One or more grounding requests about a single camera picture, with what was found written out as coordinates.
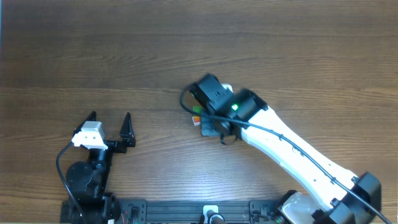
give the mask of wood grain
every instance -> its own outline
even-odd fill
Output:
[[[110,139],[132,114],[137,146],[115,156],[108,184],[119,197],[304,191],[257,149],[200,136],[178,96],[206,72],[254,90],[337,164],[376,175],[396,222],[397,23],[394,0],[3,0],[0,222],[58,221],[55,158],[91,110]],[[87,154],[68,151],[63,170]]]

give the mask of brown table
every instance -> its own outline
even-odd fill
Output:
[[[398,1],[2,1],[0,222],[57,222],[55,158],[91,110],[137,147],[108,190],[148,200],[278,198],[303,190],[244,142],[202,138],[181,89],[206,72],[266,100],[296,133],[382,182],[397,220]],[[85,160],[69,150],[64,172]]]

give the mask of green led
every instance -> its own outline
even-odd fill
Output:
[[[232,110],[237,110],[239,106],[237,104],[232,105]]]

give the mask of cable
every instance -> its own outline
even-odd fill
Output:
[[[75,204],[77,210],[80,212],[80,215],[81,215],[81,217],[82,217],[82,219],[83,219],[83,223],[84,223],[84,224],[88,224],[86,215],[85,215],[83,209],[81,208],[81,206],[79,205],[79,203],[77,202],[77,200],[75,199],[75,197],[73,196],[72,192],[70,191],[69,186],[68,186],[68,184],[67,184],[67,181],[65,180],[65,178],[64,178],[64,176],[63,176],[63,174],[62,174],[62,171],[61,171],[61,167],[60,167],[60,159],[61,159],[61,156],[62,156],[63,153],[65,153],[65,152],[69,149],[69,147],[72,146],[72,145],[73,145],[73,143],[70,142],[70,143],[69,143],[67,146],[65,146],[65,148],[63,148],[63,149],[60,151],[60,153],[58,154],[58,156],[57,156],[57,161],[56,161],[57,170],[58,170],[58,173],[59,173],[59,175],[60,175],[60,178],[61,178],[61,180],[62,180],[63,185],[65,186],[67,192],[69,193],[70,199],[71,199],[72,202]]]
[[[354,198],[356,198],[357,200],[359,200],[361,203],[363,203],[366,207],[368,207],[368,209],[372,210],[372,212],[374,212],[384,223],[387,224],[391,224],[391,222],[381,213],[379,212],[377,209],[375,209],[371,204],[369,204],[367,201],[365,201],[363,198],[361,198],[360,196],[358,196],[356,193],[354,193],[351,189],[347,188],[346,186],[344,186],[340,181],[338,181],[336,179],[336,177],[333,177],[327,170],[325,170],[315,159],[313,159],[310,155],[308,155],[302,148],[300,148],[298,145],[296,145],[296,143],[292,142],[290,139],[288,139],[287,137],[285,137],[283,134],[279,134],[271,129],[267,129],[264,128],[262,126],[256,125],[256,124],[251,124],[245,121],[240,121],[237,119],[230,119],[230,118],[225,118],[222,116],[215,116],[215,115],[210,115],[210,114],[201,114],[201,113],[197,113],[191,109],[189,109],[187,106],[185,106],[184,104],[184,96],[185,96],[185,92],[188,91],[191,88],[192,85],[189,85],[187,87],[184,88],[184,90],[181,92],[180,95],[180,105],[182,106],[182,108],[189,112],[192,115],[195,116],[205,116],[207,118],[210,119],[215,119],[215,120],[219,120],[219,121],[228,121],[228,122],[232,122],[235,124],[242,124],[242,125],[247,125],[247,126],[252,126],[254,128],[258,128],[261,129],[263,131],[267,131],[268,133],[271,133],[273,135],[276,135],[279,137],[279,139],[283,139],[286,142],[288,142],[289,144],[291,144],[296,150],[300,151],[301,155],[305,156],[307,159],[309,159],[318,169],[320,169],[325,176],[327,176],[333,183],[335,183],[337,186],[341,187],[343,190],[345,190],[347,193],[349,193],[350,195],[352,195]]]

